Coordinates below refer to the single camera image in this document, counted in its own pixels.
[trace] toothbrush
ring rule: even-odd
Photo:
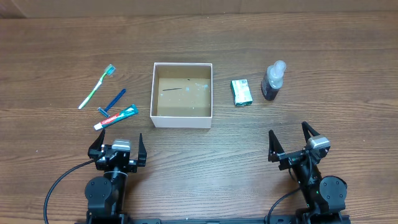
[[[94,95],[95,91],[101,86],[102,81],[104,80],[105,75],[112,75],[113,72],[115,71],[115,67],[110,64],[105,68],[104,73],[102,74],[102,77],[99,79],[97,85],[94,87],[93,91],[91,91],[91,93],[87,96],[87,98],[81,103],[81,105],[78,107],[78,109],[82,109],[87,102],[91,99],[91,97]]]

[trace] box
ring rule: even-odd
[[[213,65],[154,65],[150,118],[157,128],[211,128]]]

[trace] wooden tabletop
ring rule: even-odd
[[[287,64],[284,86],[265,101],[267,66]],[[213,125],[158,129],[149,118],[154,62],[212,63]],[[78,105],[104,68],[116,72]],[[251,106],[235,108],[231,80],[248,80]],[[146,167],[129,175],[125,211],[134,218],[263,217],[297,187],[267,161],[273,129],[287,152],[305,145],[302,121],[331,141],[318,165],[348,184],[354,223],[398,222],[398,13],[291,13],[218,16],[0,20],[0,223],[43,223],[44,198],[69,168],[88,160],[111,109],[139,114],[107,129],[105,143],[139,133]],[[83,221],[88,165],[64,178],[49,202],[51,223]],[[274,214],[293,214],[301,194]]]

